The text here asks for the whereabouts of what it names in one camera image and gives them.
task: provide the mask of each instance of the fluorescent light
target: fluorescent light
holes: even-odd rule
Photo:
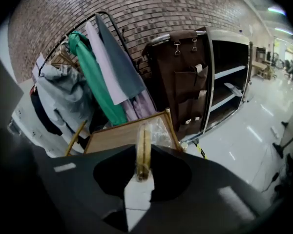
[[[235,157],[232,155],[232,153],[231,152],[229,152],[229,153],[230,153],[231,157],[233,158],[233,160],[235,160]]]
[[[262,104],[260,104],[260,106],[261,106],[262,109],[264,109],[268,114],[270,114],[271,116],[273,116],[273,113],[270,112],[267,108],[265,108]]]
[[[263,140],[261,139],[260,136],[258,136],[258,134],[252,129],[252,127],[247,126],[247,129],[260,141],[263,142]]]
[[[275,29],[275,30],[278,30],[278,31],[282,31],[282,32],[284,32],[284,33],[287,33],[287,34],[290,34],[290,35],[293,36],[293,33],[290,32],[290,31],[286,31],[286,30],[284,30],[284,29],[280,29],[280,28],[274,28],[274,29]]]
[[[279,8],[269,7],[268,10],[271,11],[271,12],[276,12],[276,13],[280,13],[280,14],[285,15],[285,11],[282,10],[282,9],[279,9]]]
[[[278,40],[280,40],[280,41],[284,41],[284,40],[282,40],[282,39],[280,39],[280,38],[276,38],[276,39],[278,39]],[[285,42],[287,42],[287,41],[285,41]]]

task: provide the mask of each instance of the white tile floor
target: white tile floor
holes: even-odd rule
[[[275,73],[277,78],[273,80],[252,78],[250,102],[203,135],[199,143],[209,160],[225,166],[259,191],[268,186],[284,164],[272,147],[281,139],[274,136],[271,127],[282,137],[281,122],[293,113],[293,83],[282,71]],[[189,145],[187,153],[202,157],[194,144]],[[274,184],[263,193],[267,199],[273,188]]]

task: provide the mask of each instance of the metal clasp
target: metal clasp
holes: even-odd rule
[[[179,51],[180,42],[174,42],[174,45],[176,46],[175,56],[178,56],[180,55],[180,51]]]
[[[195,51],[197,51],[197,47],[196,47],[197,39],[196,39],[196,38],[192,38],[192,41],[193,41],[193,48],[192,48],[192,51],[195,52]]]

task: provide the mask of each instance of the brick wall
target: brick wall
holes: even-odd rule
[[[8,32],[18,82],[31,78],[40,52],[46,56],[68,30],[99,10],[109,12],[120,30],[125,28],[124,36],[134,59],[141,56],[146,42],[174,30],[200,26],[235,32],[242,29],[254,41],[267,35],[242,0],[22,0],[12,14]],[[78,30],[85,34],[84,26]],[[148,76],[147,63],[140,68]]]

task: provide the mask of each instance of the gray jacket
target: gray jacket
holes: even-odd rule
[[[84,120],[86,138],[94,114],[92,92],[85,78],[74,68],[62,65],[59,69],[46,64],[37,80],[42,106],[50,120],[68,137],[72,137]]]

